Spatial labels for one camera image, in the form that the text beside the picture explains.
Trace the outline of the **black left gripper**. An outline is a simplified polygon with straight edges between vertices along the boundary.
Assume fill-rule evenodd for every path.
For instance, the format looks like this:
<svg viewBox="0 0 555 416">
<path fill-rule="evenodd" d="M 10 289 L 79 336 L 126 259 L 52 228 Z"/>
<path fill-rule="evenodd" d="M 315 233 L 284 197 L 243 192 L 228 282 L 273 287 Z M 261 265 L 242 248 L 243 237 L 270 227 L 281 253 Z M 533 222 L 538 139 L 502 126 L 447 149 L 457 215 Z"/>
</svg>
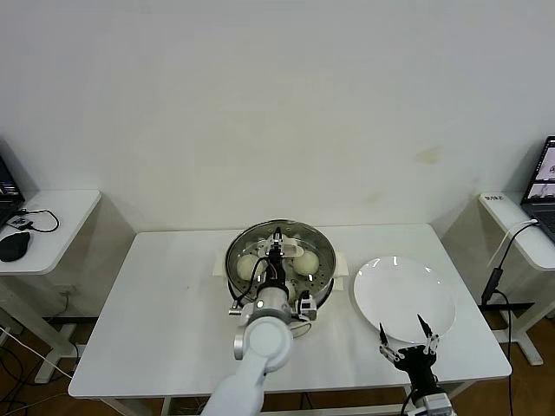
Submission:
<svg viewBox="0 0 555 416">
<path fill-rule="evenodd" d="M 284 255 L 282 242 L 284 234 L 280 227 L 277 227 L 273 233 L 273 242 L 270 245 L 269 256 L 266 258 L 268 263 L 265 284 L 271 287 L 285 288 L 286 274 L 283 266 Z"/>
</svg>

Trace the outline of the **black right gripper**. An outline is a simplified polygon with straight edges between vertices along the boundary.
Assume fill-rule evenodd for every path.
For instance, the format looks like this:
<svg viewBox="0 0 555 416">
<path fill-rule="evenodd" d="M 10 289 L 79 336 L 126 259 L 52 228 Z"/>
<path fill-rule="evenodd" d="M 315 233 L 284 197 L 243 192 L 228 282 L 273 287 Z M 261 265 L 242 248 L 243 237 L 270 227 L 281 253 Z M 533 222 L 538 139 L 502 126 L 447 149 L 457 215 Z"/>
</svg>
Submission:
<svg viewBox="0 0 555 416">
<path fill-rule="evenodd" d="M 385 330 L 379 324 L 379 351 L 388 361 L 394 362 L 394 366 L 398 370 L 408 375 L 414 390 L 434 390 L 437 388 L 437 379 L 432 372 L 432 366 L 437 360 L 436 350 L 439 344 L 439 335 L 420 315 L 417 317 L 426 336 L 424 344 L 402 348 L 396 352 L 389 346 Z"/>
</svg>

